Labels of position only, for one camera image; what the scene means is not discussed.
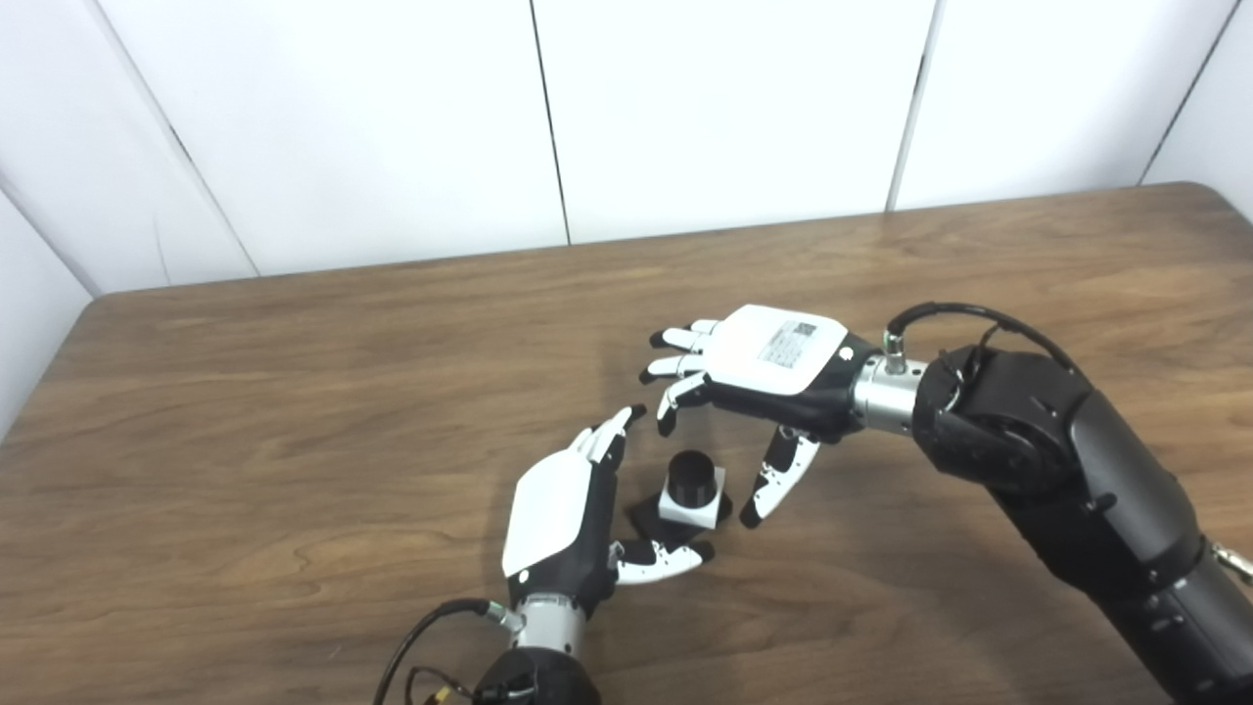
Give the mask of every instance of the cable connector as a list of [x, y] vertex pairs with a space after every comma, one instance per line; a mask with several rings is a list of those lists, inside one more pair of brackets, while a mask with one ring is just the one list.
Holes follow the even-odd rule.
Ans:
[[487, 612], [484, 614], [484, 617], [505, 627], [510, 634], [517, 634], [526, 626], [526, 617], [505, 607], [500, 602], [487, 605]]
[[883, 351], [887, 352], [887, 364], [883, 372], [890, 376], [903, 376], [908, 369], [905, 362], [905, 333], [883, 331]]
[[1214, 552], [1219, 566], [1235, 574], [1244, 585], [1253, 587], [1253, 562], [1230, 548], [1223, 548], [1220, 543], [1210, 543], [1209, 550]]

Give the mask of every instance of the white wall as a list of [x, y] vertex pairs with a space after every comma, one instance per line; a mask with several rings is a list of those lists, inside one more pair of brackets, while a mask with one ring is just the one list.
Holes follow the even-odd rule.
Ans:
[[883, 209], [931, 0], [536, 0], [570, 238]]
[[262, 273], [565, 244], [526, 3], [103, 5]]
[[94, 292], [253, 275], [90, 1], [0, 1], [0, 185]]
[[0, 438], [90, 298], [0, 194]]
[[1235, 11], [1145, 183], [1195, 180], [1253, 218], [1253, 4]]
[[898, 208], [1134, 185], [1234, 0], [950, 0]]
[[[0, 1], [0, 422], [83, 287], [1134, 184], [1233, 3]], [[1149, 173], [1245, 212], [1250, 15]]]

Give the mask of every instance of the label sticker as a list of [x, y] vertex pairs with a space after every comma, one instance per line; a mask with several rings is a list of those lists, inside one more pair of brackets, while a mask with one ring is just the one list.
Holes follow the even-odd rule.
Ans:
[[789, 371], [796, 368], [816, 329], [818, 326], [813, 323], [787, 321], [774, 331], [771, 341], [758, 352], [757, 359]]

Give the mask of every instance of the wooden table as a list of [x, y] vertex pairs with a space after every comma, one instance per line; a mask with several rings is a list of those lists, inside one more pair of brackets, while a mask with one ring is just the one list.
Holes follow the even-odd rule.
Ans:
[[[517, 477], [655, 408], [650, 332], [761, 302], [875, 337], [927, 298], [1061, 342], [1203, 527], [1253, 553], [1253, 228], [1195, 185], [122, 293], [0, 450], [0, 701], [363, 702], [429, 609], [504, 597]], [[911, 352], [981, 329], [918, 324]], [[738, 503], [771, 433], [709, 409], [668, 441], [643, 423], [619, 503], [689, 447]], [[713, 563], [591, 621], [608, 704], [1165, 701], [907, 440], [824, 451], [761, 530], [712, 538]], [[474, 681], [502, 642], [446, 620], [413, 656]]]

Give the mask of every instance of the robotic arm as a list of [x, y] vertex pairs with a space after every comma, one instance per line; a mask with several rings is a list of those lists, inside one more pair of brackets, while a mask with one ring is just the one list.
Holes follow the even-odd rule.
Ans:
[[[994, 321], [977, 344], [932, 363], [905, 357], [905, 329], [944, 312]], [[1004, 329], [1046, 354], [989, 346]], [[658, 428], [699, 404], [779, 425], [741, 516], [756, 527], [796, 486], [818, 446], [870, 428], [911, 437], [942, 473], [987, 488], [1059, 580], [1086, 594], [1179, 704], [1253, 702], [1253, 585], [1239, 556], [1210, 543], [1164, 471], [1065, 352], [1030, 326], [966, 303], [893, 318], [882, 349], [838, 322], [744, 306], [723, 321], [653, 336], [683, 356], [640, 376], [675, 378]]]
[[[456, 692], [477, 705], [599, 705], [600, 695], [579, 662], [584, 626], [596, 606], [618, 585], [665, 580], [713, 558], [704, 542], [670, 551], [654, 541], [610, 540], [626, 431], [643, 414], [643, 407], [621, 409], [517, 481], [501, 560], [509, 607], [487, 600], [452, 600], [437, 607], [401, 642], [383, 671], [375, 705], [385, 701], [400, 662], [422, 631], [454, 612], [474, 612], [501, 625], [510, 632], [509, 645], [474, 690], [436, 669], [411, 669], [406, 689], [420, 672], [447, 684], [427, 702]], [[407, 690], [406, 702], [411, 702]]]

